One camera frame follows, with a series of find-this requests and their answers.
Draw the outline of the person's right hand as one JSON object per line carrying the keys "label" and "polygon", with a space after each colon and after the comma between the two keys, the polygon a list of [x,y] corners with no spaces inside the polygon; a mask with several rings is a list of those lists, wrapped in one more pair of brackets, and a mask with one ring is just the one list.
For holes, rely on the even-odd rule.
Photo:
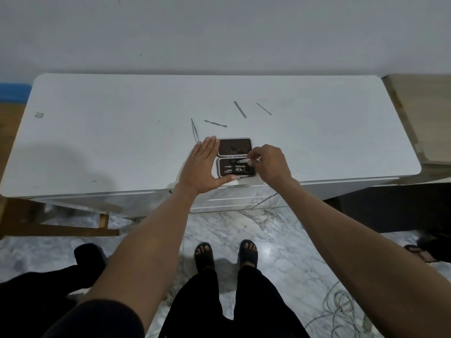
{"label": "person's right hand", "polygon": [[284,153],[279,147],[271,145],[269,145],[269,169],[266,174],[258,175],[262,181],[277,192],[287,185],[295,184],[296,182],[292,178]]}

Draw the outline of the light wooden cabinet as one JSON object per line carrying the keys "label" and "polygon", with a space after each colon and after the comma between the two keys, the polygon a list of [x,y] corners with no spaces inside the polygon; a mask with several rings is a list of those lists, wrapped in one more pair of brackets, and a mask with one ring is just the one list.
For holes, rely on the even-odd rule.
{"label": "light wooden cabinet", "polygon": [[382,78],[421,164],[420,182],[451,177],[451,74]]}

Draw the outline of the white table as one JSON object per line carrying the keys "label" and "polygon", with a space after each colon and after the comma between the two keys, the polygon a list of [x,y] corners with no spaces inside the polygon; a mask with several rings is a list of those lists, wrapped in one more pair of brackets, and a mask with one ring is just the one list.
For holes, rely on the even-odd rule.
{"label": "white table", "polygon": [[0,194],[146,216],[195,145],[191,118],[200,141],[279,147],[292,177],[320,199],[421,172],[376,76],[45,73],[32,85]]}

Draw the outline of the brown sandal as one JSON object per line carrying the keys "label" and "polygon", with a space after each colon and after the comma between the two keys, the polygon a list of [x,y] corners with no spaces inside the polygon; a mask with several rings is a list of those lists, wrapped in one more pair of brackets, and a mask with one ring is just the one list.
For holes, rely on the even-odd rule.
{"label": "brown sandal", "polygon": [[425,263],[430,264],[430,263],[440,262],[440,260],[435,259],[429,252],[421,249],[419,246],[409,244],[409,245],[405,245],[404,249],[409,251],[410,253],[416,255]]}

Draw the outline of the black slide sandal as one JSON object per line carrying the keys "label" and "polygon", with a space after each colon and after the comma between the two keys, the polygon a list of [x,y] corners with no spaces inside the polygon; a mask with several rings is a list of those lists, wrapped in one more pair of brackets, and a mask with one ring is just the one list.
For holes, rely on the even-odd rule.
{"label": "black slide sandal", "polygon": [[214,256],[209,243],[202,242],[197,245],[194,251],[194,261],[198,273],[215,270]]}
{"label": "black slide sandal", "polygon": [[244,239],[240,243],[238,262],[240,268],[250,266],[253,268],[257,267],[258,263],[258,251],[256,244],[249,240]]}

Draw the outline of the blue skirting strip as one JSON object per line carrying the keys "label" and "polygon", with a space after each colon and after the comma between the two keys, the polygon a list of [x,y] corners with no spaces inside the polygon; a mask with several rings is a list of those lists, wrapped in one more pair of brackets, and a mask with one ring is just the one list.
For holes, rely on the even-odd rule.
{"label": "blue skirting strip", "polygon": [[0,103],[26,104],[31,89],[31,84],[0,82]]}

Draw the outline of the wooden frame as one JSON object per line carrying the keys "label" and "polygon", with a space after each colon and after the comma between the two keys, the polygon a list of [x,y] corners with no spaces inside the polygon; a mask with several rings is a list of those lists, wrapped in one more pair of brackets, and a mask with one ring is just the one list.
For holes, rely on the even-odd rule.
{"label": "wooden frame", "polygon": [[97,227],[47,225],[37,222],[44,204],[0,195],[0,240],[5,237],[116,237],[118,229],[108,228],[109,215],[101,214]]}

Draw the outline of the person's left hand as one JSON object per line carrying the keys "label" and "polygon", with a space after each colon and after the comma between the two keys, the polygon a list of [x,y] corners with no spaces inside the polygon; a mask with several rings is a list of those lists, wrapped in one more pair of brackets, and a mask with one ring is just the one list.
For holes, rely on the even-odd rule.
{"label": "person's left hand", "polygon": [[175,190],[199,195],[219,187],[213,186],[212,167],[216,159],[220,140],[215,136],[197,142],[181,170]]}

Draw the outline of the black manicure kit case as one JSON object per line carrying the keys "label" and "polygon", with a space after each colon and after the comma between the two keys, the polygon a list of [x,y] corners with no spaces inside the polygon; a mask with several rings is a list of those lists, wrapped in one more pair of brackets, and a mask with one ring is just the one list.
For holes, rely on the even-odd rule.
{"label": "black manicure kit case", "polygon": [[[217,152],[217,175],[219,177],[224,177],[226,175],[231,175],[230,173],[224,173],[226,170],[224,166],[228,165],[245,165],[245,169],[253,169],[247,164],[237,164],[236,160],[247,158],[247,154],[252,150],[252,141],[250,138],[225,138],[220,139],[220,145]],[[242,177],[254,177],[253,175],[236,175],[237,178]]]}

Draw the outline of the person's right forearm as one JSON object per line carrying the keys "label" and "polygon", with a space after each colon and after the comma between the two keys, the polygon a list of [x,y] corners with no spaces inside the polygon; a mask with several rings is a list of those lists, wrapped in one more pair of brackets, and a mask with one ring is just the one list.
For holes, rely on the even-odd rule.
{"label": "person's right forearm", "polygon": [[293,178],[266,183],[385,338],[451,338],[451,282],[437,270],[313,197]]}

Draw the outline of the person's black trousers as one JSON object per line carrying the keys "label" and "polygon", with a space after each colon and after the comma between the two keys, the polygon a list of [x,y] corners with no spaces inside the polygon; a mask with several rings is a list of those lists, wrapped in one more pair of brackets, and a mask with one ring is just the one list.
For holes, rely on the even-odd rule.
{"label": "person's black trousers", "polygon": [[238,272],[234,318],[223,315],[216,271],[194,275],[177,293],[158,338],[310,338],[260,270]]}

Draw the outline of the person's dark shirt sleeve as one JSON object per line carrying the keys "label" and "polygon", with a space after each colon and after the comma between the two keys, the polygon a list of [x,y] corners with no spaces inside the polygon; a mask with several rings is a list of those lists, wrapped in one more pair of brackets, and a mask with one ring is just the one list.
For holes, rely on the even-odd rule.
{"label": "person's dark shirt sleeve", "polygon": [[112,300],[82,302],[54,323],[42,338],[144,338],[144,326],[128,306]]}

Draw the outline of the person's left forearm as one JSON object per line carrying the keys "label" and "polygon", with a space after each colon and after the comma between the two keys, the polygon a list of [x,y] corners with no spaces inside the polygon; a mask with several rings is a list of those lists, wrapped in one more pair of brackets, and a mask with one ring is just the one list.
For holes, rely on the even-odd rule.
{"label": "person's left forearm", "polygon": [[132,309],[148,330],[175,277],[189,210],[200,190],[179,182],[121,241],[79,305],[94,300],[119,302]]}

